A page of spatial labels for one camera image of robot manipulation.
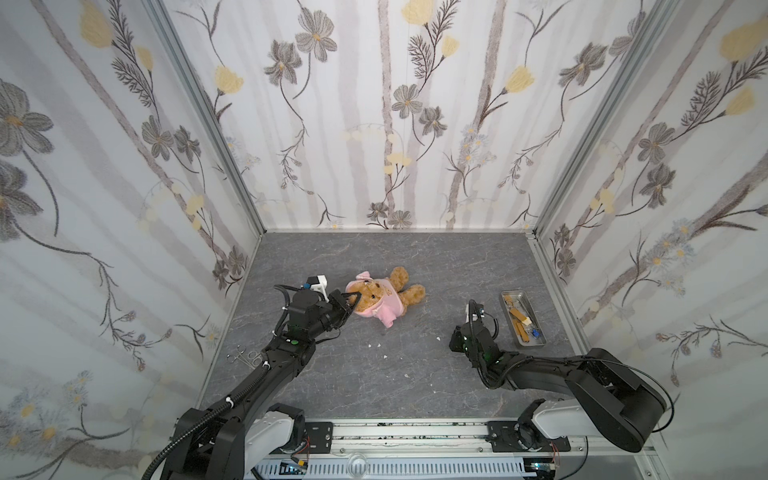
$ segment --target teddy bear face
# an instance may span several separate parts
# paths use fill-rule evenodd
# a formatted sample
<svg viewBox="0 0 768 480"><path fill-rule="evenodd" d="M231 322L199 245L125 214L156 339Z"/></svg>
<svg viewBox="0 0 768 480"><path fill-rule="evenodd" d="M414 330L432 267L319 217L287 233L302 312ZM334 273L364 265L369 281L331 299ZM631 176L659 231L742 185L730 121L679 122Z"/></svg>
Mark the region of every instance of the teddy bear face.
<svg viewBox="0 0 768 480"><path fill-rule="evenodd" d="M362 297L355 307L356 312L363 312L376 305L386 295L392 295L394 292L387 288L383 282L378 280L362 280L354 283L349 292L360 292ZM354 303L356 296L351 296L349 301Z"/></svg>

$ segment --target pink shirt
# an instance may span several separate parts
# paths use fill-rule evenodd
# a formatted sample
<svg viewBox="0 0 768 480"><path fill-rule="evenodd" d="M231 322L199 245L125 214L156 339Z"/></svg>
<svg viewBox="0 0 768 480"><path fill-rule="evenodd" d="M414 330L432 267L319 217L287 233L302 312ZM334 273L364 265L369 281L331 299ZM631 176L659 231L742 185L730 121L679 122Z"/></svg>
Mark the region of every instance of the pink shirt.
<svg viewBox="0 0 768 480"><path fill-rule="evenodd" d="M362 312L356 313L360 316L374 316L381 320L385 327L389 328L392 326L394 319L401 316L405 310L405 308L403 308L402 301L400 301L399 295L395 291L395 287L392 286L392 284L387 279L374 280L371 278L370 272L363 272L357 276L356 281L349 282L349 284L347 284L346 291L349 292L349 288L355 283L358 283L360 280L368 280L370 282L376 281L381 283L386 289L387 294L373 306L368 307Z"/></svg>

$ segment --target gray marble floor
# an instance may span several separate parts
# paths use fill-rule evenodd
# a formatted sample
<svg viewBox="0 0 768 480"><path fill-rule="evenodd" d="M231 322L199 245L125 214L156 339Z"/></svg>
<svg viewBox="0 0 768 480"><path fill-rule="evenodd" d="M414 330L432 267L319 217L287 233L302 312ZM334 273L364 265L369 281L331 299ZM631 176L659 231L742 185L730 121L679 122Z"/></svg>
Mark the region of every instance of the gray marble floor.
<svg viewBox="0 0 768 480"><path fill-rule="evenodd" d="M573 355L544 280L520 233L268 233L244 285L234 319L211 374L204 406L227 394L249 372L226 356L237 345L260 350L280 316L275 283L301 284L324 274L341 288L358 273L374 278L404 266L421 283L425 300L387 329L375 318L350 317L341 337L318 346L304 371L276 402L305 410L307 418L516 416L535 390L487 390L469 361L448 348L469 299L501 319L499 293L530 296L548 344L532 352ZM515 349L505 322L498 342Z"/></svg>

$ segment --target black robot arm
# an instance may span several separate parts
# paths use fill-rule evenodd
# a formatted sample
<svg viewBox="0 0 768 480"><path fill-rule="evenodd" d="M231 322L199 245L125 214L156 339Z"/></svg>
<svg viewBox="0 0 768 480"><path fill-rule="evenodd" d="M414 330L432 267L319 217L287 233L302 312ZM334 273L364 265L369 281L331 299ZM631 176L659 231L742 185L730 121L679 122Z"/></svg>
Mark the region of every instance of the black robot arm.
<svg viewBox="0 0 768 480"><path fill-rule="evenodd" d="M319 285L316 282L317 277L310 277L302 289L275 286L283 293L285 306L272 339L261 350L261 366L207 409L187 410L176 424L171 444L156 457L142 479L148 480L163 459L163 480L242 479L246 434L268 409L293 419L293 434L285 447L299 446L304 434L303 413L286 406L267 407L274 395L309 363L316 344L323 341L316 338L341 328L360 299L359 293L334 290L326 295L324 286L322 291L310 289Z"/></svg>
<svg viewBox="0 0 768 480"><path fill-rule="evenodd" d="M470 300L468 322L455 328L450 348L469 358L486 387L572 395L611 443L629 452L642 449L667 409L656 389L603 349L566 358L502 351L483 316L483 305Z"/></svg>

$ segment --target ventilation grille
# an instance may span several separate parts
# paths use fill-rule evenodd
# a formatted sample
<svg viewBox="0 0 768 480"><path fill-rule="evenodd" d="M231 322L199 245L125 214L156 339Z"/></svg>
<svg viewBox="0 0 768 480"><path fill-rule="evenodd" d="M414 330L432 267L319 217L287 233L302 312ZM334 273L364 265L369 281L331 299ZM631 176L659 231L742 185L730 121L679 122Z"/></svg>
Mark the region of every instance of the ventilation grille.
<svg viewBox="0 0 768 480"><path fill-rule="evenodd" d="M350 475L346 458L310 459L305 475L280 475L283 460L263 460L256 469L266 480L284 478L320 478L339 480L355 478ZM369 458L366 480L411 478L510 478L535 477L526 472L522 458Z"/></svg>

